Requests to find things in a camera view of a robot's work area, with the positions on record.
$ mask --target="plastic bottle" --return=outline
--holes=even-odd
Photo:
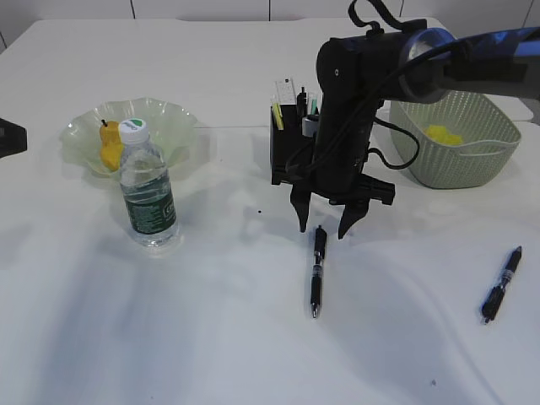
[[[132,237],[143,246],[168,245],[178,236],[178,223],[163,155],[150,142],[145,121],[122,121],[119,130],[124,144],[120,185],[134,231]]]

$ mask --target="yellow fruit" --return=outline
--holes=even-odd
[[[118,122],[109,121],[103,124],[100,128],[101,138],[101,161],[111,171],[117,171],[120,167],[120,158],[122,156],[122,150],[124,145],[120,140],[120,133],[118,131]]]
[[[444,125],[430,125],[425,134],[434,141],[444,145],[457,146],[463,144],[463,138],[450,133]]]

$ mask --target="glass bowl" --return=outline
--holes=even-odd
[[[84,165],[99,176],[116,177],[101,161],[101,120],[121,122],[141,118],[148,123],[150,139],[163,150],[169,167],[178,163],[181,151],[195,141],[197,118],[179,105],[143,97],[108,101],[73,118],[62,130],[62,156],[68,163]]]

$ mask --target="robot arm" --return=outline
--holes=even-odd
[[[371,199],[392,204],[394,186],[362,173],[384,100],[433,103],[451,89],[540,98],[540,29],[456,40],[446,30],[426,29],[424,20],[398,23],[378,0],[369,1],[400,31],[384,33],[372,22],[365,36],[332,38],[321,47],[316,72],[323,98],[311,163],[289,167],[300,230],[314,192],[345,206],[340,239],[367,214]]]

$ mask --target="green plastic basket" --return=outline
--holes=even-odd
[[[409,167],[414,177],[431,188],[483,186],[496,177],[521,140],[514,123],[485,95],[451,91],[430,104],[392,102],[390,121],[410,131],[420,142],[420,153]],[[463,144],[438,143],[425,131],[444,125],[461,135]],[[416,150],[412,139],[391,131],[391,139],[404,161]]]

